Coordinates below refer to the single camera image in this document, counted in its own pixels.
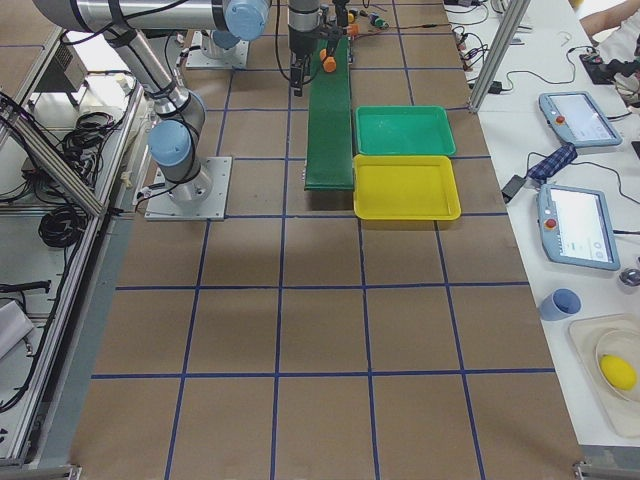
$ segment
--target white bowl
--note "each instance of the white bowl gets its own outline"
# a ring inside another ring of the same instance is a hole
[[[621,390],[614,387],[605,378],[600,369],[600,359],[604,355],[615,355],[628,362],[639,377],[631,390]],[[596,366],[600,376],[611,391],[619,397],[640,403],[640,333],[633,330],[609,330],[605,332],[596,344]]]

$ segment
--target person's arm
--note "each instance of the person's arm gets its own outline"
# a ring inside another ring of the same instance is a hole
[[[608,30],[610,28],[619,27],[623,20],[626,20],[631,15],[636,13],[640,9],[640,0],[626,0],[615,7],[602,10],[601,12],[592,13],[587,15],[580,23],[584,31],[592,37],[598,32]]]

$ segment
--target yellow lemon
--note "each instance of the yellow lemon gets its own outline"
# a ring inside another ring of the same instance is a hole
[[[603,355],[600,358],[600,370],[607,381],[620,390],[631,390],[638,376],[629,362],[616,355]]]

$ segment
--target person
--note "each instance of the person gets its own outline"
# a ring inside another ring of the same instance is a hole
[[[617,28],[597,45],[598,53],[605,63],[613,59],[621,62],[635,60],[636,44],[640,35],[640,0],[626,0],[614,7],[587,15],[580,20],[580,24],[589,38],[605,30]],[[618,92],[627,104],[637,104],[640,101],[639,73],[630,77],[620,74],[615,77]]]

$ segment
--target tablet screen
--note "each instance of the tablet screen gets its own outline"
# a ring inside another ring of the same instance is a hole
[[[579,141],[610,140],[615,138],[595,107],[585,95],[551,95],[558,113]]]
[[[551,188],[560,231],[560,255],[611,262],[600,198],[585,192]]]

